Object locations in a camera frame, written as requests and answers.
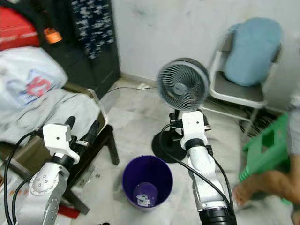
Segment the white wall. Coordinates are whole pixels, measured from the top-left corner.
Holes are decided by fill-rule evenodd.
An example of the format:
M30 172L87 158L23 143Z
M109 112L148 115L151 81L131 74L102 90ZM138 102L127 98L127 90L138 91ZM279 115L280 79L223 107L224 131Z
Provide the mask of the white wall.
M155 80L178 57L209 65L217 42L233 24L254 17L277 20L283 53L269 106L283 109L300 71L299 0L112 0L121 71Z

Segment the fan base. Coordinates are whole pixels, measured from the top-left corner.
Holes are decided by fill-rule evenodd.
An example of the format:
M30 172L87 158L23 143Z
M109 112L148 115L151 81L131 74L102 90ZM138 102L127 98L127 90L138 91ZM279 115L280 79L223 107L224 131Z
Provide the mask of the fan base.
M176 163L175 160L168 157L161 149L159 144L159 135L160 133L155 135L152 140L152 151L154 155L161 158L166 163ZM184 157L187 155L187 151L182 149L181 147L180 140L182 136L176 132L170 133L169 131L164 131L162 138L163 138L162 142L163 142L163 146L165 147L165 151L167 151L170 155L172 155L176 159L180 161L183 160Z

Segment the white plastic bag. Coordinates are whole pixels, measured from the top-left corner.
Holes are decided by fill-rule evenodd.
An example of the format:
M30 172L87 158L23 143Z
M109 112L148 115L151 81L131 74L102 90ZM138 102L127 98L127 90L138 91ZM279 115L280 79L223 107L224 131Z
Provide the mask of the white plastic bag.
M0 110L23 109L67 76L42 48L23 47L0 52Z

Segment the patterned cloth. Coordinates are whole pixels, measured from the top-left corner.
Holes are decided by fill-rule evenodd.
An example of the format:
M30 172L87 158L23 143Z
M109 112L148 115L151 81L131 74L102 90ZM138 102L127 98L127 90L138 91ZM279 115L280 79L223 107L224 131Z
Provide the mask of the patterned cloth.
M101 48L114 42L112 20L107 0L71 0L78 40L90 59L101 54Z

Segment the white chair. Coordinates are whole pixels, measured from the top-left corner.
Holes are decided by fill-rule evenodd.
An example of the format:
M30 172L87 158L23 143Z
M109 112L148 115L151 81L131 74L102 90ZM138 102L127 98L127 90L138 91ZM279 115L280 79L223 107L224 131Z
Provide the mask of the white chair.
M203 109L218 112L221 114L229 115L238 119L246 120L249 123L245 129L243 140L248 135L251 129L253 121L256 118L258 110L264 108L267 104L265 95L268 91L270 79L275 74L277 68L277 62L280 56L281 47L278 48L278 52L274 57L267 78L258 85L251 87L239 86L226 79L224 75L225 63L230 55L234 40L234 31L226 34L223 38L219 48L216 50L213 60L209 68L210 75L210 95L216 99L220 99L226 102L235 103L242 106L253 108L253 112L250 118L237 116L231 113L214 110L202 106Z

